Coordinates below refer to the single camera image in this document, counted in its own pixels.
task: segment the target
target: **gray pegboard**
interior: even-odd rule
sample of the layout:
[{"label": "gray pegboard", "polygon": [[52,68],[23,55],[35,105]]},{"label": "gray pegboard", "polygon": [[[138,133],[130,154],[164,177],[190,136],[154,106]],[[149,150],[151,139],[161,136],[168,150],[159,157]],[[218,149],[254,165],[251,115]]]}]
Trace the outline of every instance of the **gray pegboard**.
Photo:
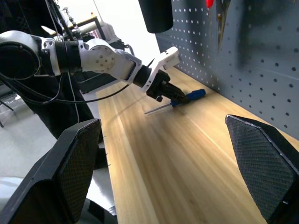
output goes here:
[{"label": "gray pegboard", "polygon": [[215,2],[172,0],[172,12],[156,37],[179,49],[175,67],[299,139],[299,1],[232,0],[219,53]]}]

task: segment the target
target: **wooden tabletop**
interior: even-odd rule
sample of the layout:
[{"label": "wooden tabletop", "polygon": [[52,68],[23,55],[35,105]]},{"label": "wooden tabletop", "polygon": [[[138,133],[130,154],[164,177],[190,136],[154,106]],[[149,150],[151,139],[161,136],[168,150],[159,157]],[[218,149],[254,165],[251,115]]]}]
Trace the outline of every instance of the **wooden tabletop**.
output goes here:
[{"label": "wooden tabletop", "polygon": [[206,96],[150,115],[169,100],[158,103],[135,85],[99,101],[119,224],[265,224],[224,122],[227,114],[262,120],[175,68],[167,73],[183,91],[204,88]]}]

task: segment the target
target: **cable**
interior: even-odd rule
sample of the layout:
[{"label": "cable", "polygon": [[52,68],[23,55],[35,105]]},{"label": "cable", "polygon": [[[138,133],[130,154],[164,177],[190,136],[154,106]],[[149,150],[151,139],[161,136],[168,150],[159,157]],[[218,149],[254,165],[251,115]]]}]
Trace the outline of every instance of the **cable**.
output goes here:
[{"label": "cable", "polygon": [[[69,77],[71,92],[73,94],[74,101],[76,101],[76,97],[75,97],[75,93],[74,93],[74,90],[73,90],[73,86],[71,84],[71,76],[70,76],[69,73],[68,73],[68,77]],[[75,108],[76,108],[76,113],[77,113],[77,120],[78,120],[78,123],[79,123],[80,122],[80,118],[79,118],[79,112],[78,112],[77,104],[75,104]]]},{"label": "cable", "polygon": [[[4,82],[9,88],[11,88],[14,92],[16,92],[20,97],[22,97],[24,100],[30,102],[30,103],[40,103],[39,101],[35,101],[35,100],[31,100],[29,99],[28,97],[24,96],[21,92],[19,92],[17,89],[15,89],[12,85],[8,84],[7,82]],[[51,99],[51,97],[48,97],[48,96],[45,96],[39,92],[36,92],[35,90],[27,87],[26,85],[24,85],[23,83],[19,82],[19,81],[15,81],[15,83],[22,87],[23,89],[25,89],[26,91],[38,96],[38,97],[41,97],[41,98],[44,98],[44,99]],[[61,104],[86,104],[86,103],[91,103],[91,102],[96,102],[96,101],[100,101],[100,100],[103,100],[103,99],[107,99],[109,97],[112,97],[114,95],[116,95],[117,93],[120,93],[121,91],[123,91],[124,89],[126,89],[129,85],[125,85],[124,87],[122,87],[120,90],[108,95],[108,96],[105,96],[105,97],[101,97],[101,98],[97,98],[97,99],[92,99],[92,100],[80,100],[80,101],[69,101],[69,100],[63,100],[63,99],[56,99],[55,100],[55,103],[61,103]]]},{"label": "cable", "polygon": [[44,102],[32,100],[32,99],[29,99],[28,97],[24,96],[22,93],[20,93],[18,90],[16,90],[11,84],[5,82],[5,79],[2,76],[3,76],[3,74],[0,73],[0,80],[3,83],[5,83],[10,89],[12,89],[14,92],[16,92],[17,94],[19,94],[22,98],[24,98],[24,100],[26,100],[26,101],[28,101],[28,102],[30,102],[32,104],[35,104],[35,105],[47,105],[47,104],[53,103],[59,97],[59,95],[60,95],[60,93],[62,91],[62,85],[63,85],[63,80],[64,80],[64,77],[65,77],[65,73],[63,73],[61,75],[61,78],[59,80],[59,85],[58,85],[58,91],[57,91],[57,94],[55,95],[55,97],[47,97],[48,101],[44,101]]},{"label": "cable", "polygon": [[59,37],[59,33],[58,33],[58,30],[57,30],[56,24],[55,24],[55,22],[54,22],[54,19],[53,19],[53,16],[52,16],[51,10],[50,10],[49,2],[48,2],[48,0],[46,0],[45,2],[46,2],[46,5],[47,5],[47,8],[48,8],[48,11],[49,11],[49,13],[50,13],[50,17],[51,17],[51,19],[52,19],[52,23],[53,23],[53,25],[54,25],[54,27],[55,27],[55,31],[56,31],[57,38],[58,38],[58,37]]}]

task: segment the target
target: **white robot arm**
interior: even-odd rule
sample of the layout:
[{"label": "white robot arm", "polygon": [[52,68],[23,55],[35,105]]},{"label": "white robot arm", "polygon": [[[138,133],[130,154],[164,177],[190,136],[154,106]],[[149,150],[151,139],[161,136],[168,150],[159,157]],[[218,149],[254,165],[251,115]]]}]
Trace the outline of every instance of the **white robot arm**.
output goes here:
[{"label": "white robot arm", "polygon": [[0,34],[1,74],[22,80],[32,76],[58,76],[76,71],[107,73],[127,84],[135,84],[148,96],[162,101],[162,96],[180,101],[184,93],[169,83],[160,70],[180,62],[178,49],[172,47],[156,57],[150,66],[124,50],[114,49],[102,39],[56,42],[53,38],[29,35],[21,31]]}]

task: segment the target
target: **black cylinder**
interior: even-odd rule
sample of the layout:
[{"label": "black cylinder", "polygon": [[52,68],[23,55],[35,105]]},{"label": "black cylinder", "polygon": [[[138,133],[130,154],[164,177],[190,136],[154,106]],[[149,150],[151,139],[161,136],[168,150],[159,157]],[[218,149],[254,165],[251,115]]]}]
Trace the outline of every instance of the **black cylinder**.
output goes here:
[{"label": "black cylinder", "polygon": [[141,67],[141,69],[136,74],[136,77],[133,81],[135,85],[138,85],[139,87],[143,87],[146,84],[146,81],[148,80],[150,76],[151,69],[145,65]]},{"label": "black cylinder", "polygon": [[139,5],[148,32],[162,33],[173,26],[171,0],[139,0]]}]

